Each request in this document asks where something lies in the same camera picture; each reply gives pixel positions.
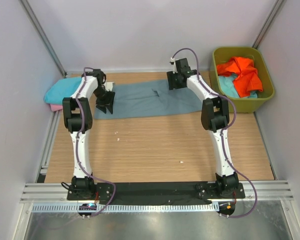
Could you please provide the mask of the grey blue t shirt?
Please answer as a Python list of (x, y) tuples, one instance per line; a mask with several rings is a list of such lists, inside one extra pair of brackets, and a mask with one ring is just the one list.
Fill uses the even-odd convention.
[(202, 102), (188, 88), (169, 90), (166, 79), (116, 84), (113, 113), (94, 111), (96, 120), (181, 115), (202, 110)]

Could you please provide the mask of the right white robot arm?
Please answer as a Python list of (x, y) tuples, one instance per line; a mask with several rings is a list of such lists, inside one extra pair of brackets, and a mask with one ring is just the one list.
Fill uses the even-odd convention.
[(228, 143), (229, 103), (203, 80), (197, 70), (190, 68), (186, 58), (171, 58), (170, 64), (173, 70), (167, 72), (168, 88), (188, 88), (202, 103), (201, 125), (211, 137), (216, 157), (215, 192), (221, 198), (233, 198), (239, 178)]

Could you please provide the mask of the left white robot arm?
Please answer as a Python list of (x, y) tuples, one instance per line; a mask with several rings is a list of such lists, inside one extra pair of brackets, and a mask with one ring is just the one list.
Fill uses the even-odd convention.
[(74, 171), (70, 184), (62, 182), (61, 185), (67, 189), (70, 201), (92, 200), (97, 196), (96, 178), (89, 157), (89, 136), (93, 126), (90, 98), (96, 97), (96, 108), (102, 113), (113, 113), (115, 92), (106, 89), (106, 80), (101, 69), (85, 67), (77, 90), (62, 100), (64, 126), (73, 145)]

